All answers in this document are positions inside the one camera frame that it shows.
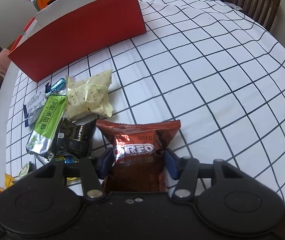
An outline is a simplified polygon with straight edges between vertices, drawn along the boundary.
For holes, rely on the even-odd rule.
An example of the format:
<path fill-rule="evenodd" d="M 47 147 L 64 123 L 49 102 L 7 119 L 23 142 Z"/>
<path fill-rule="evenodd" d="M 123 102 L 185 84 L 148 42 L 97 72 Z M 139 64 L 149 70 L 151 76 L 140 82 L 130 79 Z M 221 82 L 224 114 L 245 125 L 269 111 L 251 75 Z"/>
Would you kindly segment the black snack packet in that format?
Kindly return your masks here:
<path fill-rule="evenodd" d="M 86 124 L 76 125 L 63 118 L 53 141 L 53 154 L 71 155 L 78 160 L 91 155 L 96 122 L 94 119 Z"/>

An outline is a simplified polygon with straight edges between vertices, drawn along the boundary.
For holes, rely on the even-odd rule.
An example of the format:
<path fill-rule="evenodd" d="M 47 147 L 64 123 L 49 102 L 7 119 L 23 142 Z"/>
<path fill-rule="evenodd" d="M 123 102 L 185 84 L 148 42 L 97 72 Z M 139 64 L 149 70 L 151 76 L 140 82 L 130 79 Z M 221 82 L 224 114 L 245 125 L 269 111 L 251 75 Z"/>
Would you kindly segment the red Oreo snack bag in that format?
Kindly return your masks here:
<path fill-rule="evenodd" d="M 165 192 L 163 152 L 180 127 L 179 120 L 136 125 L 98 120 L 97 128 L 113 146 L 105 191 Z"/>

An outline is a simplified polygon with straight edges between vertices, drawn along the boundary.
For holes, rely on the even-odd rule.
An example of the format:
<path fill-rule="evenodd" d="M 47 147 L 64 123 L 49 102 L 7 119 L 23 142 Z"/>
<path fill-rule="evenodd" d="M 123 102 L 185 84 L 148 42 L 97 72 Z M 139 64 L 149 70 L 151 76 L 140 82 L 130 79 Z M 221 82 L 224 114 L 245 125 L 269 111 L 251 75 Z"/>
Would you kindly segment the green silver snack packet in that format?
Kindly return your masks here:
<path fill-rule="evenodd" d="M 27 142 L 27 152 L 36 155 L 43 163 L 49 161 L 48 153 L 54 142 L 65 106 L 65 95 L 50 95 L 34 124 L 34 128 Z"/>

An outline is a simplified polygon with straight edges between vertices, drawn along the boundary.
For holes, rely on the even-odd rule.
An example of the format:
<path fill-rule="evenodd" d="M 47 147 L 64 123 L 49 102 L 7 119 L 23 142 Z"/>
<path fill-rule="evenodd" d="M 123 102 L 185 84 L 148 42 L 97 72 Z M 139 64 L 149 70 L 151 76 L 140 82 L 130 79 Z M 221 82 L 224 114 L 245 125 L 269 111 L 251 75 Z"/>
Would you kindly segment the green white jelly cup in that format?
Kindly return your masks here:
<path fill-rule="evenodd" d="M 35 164 L 32 162 L 28 162 L 22 167 L 21 171 L 18 174 L 18 178 L 23 178 L 28 174 L 30 174 L 31 172 L 34 172 L 35 170 L 36 170 Z"/>

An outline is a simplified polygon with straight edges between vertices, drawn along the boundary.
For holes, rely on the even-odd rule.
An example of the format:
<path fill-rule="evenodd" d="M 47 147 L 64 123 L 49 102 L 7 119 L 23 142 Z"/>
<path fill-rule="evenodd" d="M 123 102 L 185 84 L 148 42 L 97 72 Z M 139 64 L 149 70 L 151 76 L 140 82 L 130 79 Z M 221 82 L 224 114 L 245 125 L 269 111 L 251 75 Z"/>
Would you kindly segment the pale yellow snack packet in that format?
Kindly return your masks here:
<path fill-rule="evenodd" d="M 111 69 L 80 81 L 67 76 L 67 119 L 76 121 L 90 114 L 110 118 L 113 114 L 113 106 L 108 96 L 108 89 L 111 83 Z"/>

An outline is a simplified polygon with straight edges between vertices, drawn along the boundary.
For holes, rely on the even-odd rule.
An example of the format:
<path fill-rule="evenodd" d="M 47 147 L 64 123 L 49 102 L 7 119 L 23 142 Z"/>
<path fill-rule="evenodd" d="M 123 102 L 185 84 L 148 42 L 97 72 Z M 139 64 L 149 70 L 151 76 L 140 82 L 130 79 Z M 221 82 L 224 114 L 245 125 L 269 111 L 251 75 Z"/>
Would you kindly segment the white blue biscuit packet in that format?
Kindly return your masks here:
<path fill-rule="evenodd" d="M 33 95 L 29 101 L 23 105 L 24 126 L 29 127 L 38 118 L 42 108 L 47 100 L 47 95 L 50 93 L 50 83 L 48 82 L 45 89 L 40 90 Z"/>

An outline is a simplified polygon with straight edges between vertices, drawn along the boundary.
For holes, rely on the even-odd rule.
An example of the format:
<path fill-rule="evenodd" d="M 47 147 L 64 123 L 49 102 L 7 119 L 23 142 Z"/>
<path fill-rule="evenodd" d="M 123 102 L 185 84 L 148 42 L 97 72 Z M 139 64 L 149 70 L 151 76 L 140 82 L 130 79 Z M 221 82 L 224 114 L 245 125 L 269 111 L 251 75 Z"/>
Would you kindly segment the blue foil candy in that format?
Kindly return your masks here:
<path fill-rule="evenodd" d="M 53 85 L 49 82 L 46 84 L 45 96 L 48 98 L 50 95 L 66 95 L 66 80 L 65 78 L 60 78 Z"/>

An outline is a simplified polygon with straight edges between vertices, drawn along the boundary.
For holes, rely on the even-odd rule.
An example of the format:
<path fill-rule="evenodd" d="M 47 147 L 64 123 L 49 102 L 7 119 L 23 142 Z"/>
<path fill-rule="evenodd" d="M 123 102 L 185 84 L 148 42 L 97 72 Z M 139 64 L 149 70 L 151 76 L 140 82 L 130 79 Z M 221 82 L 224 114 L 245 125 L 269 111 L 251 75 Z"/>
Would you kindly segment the yellow minion jelly cup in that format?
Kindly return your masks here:
<path fill-rule="evenodd" d="M 59 155 L 52 159 L 52 161 L 60 161 L 63 163 L 62 175 L 66 178 L 66 180 L 76 180 L 79 176 L 78 171 L 78 160 L 76 160 L 71 155 Z"/>

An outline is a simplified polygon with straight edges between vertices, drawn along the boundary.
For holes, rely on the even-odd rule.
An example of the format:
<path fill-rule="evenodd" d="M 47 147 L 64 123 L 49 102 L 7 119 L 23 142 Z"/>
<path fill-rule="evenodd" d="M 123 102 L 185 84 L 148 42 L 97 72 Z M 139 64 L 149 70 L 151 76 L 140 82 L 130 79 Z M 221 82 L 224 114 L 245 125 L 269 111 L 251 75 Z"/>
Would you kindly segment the white grid tablecloth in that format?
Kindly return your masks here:
<path fill-rule="evenodd" d="M 147 32 L 86 55 L 33 82 L 18 72 L 5 171 L 41 163 L 26 152 L 23 105 L 48 82 L 112 71 L 111 120 L 178 119 L 170 148 L 202 163 L 227 160 L 285 202 L 285 48 L 219 0 L 139 0 Z"/>

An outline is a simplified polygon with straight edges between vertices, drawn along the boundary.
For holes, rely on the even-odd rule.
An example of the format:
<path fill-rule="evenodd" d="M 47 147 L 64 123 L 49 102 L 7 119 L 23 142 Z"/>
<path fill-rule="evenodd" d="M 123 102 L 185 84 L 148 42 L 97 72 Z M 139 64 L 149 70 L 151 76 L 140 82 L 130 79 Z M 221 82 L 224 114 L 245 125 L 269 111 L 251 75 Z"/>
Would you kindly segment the pink towel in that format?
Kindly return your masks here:
<path fill-rule="evenodd" d="M 10 50 L 4 48 L 0 52 L 0 76 L 2 78 L 5 77 L 6 72 L 8 71 L 8 67 L 11 63 L 11 60 L 9 59 L 8 55 L 10 53 Z"/>

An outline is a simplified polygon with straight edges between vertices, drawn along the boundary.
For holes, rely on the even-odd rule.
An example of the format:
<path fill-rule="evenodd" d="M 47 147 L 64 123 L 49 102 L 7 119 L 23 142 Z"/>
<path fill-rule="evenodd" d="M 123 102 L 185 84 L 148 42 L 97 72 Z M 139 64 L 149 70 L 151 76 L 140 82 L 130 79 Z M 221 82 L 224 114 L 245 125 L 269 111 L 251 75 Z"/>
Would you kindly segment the red cardboard box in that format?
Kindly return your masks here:
<path fill-rule="evenodd" d="M 28 23 L 9 59 L 38 82 L 77 59 L 144 33 L 138 0 L 57 0 Z"/>

